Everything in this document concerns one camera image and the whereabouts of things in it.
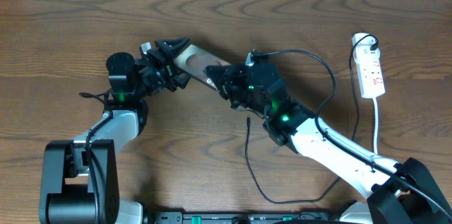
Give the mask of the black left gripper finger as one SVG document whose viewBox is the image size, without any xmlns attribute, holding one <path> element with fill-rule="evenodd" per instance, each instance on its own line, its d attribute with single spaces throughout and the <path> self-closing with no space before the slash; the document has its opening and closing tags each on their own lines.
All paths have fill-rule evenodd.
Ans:
<svg viewBox="0 0 452 224">
<path fill-rule="evenodd" d="M 188 75 L 184 71 L 177 70 L 177 72 L 172 76 L 174 88 L 185 89 L 190 79 L 190 75 Z"/>
<path fill-rule="evenodd" d="M 167 61 L 172 61 L 175 57 L 177 57 L 189 43 L 190 39 L 188 37 L 155 41 L 157 50 Z"/>
</svg>

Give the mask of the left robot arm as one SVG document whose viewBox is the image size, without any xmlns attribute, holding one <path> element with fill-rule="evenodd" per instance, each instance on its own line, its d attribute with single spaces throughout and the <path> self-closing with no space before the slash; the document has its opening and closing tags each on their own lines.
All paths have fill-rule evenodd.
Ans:
<svg viewBox="0 0 452 224">
<path fill-rule="evenodd" d="M 117 52 L 106 60 L 109 90 L 81 93 L 99 100 L 101 119 L 71 140 L 51 141 L 44 151 L 40 192 L 41 223 L 149 223 L 143 203 L 119 195 L 117 155 L 144 129 L 146 97 L 185 88 L 189 76 L 174 64 L 187 37 L 140 47 L 140 58 Z"/>
</svg>

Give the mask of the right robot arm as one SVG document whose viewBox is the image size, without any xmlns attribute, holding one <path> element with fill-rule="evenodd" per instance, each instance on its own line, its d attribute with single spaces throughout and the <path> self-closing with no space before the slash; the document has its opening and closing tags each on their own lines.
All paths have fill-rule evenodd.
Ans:
<svg viewBox="0 0 452 224">
<path fill-rule="evenodd" d="M 339 134 L 319 112 L 291 99 L 275 65 L 207 66 L 205 73 L 233 107 L 261 114 L 279 146 L 324 165 L 366 199 L 366 213 L 348 211 L 347 222 L 451 222 L 451 207 L 424 164 L 414 158 L 399 163 Z"/>
</svg>

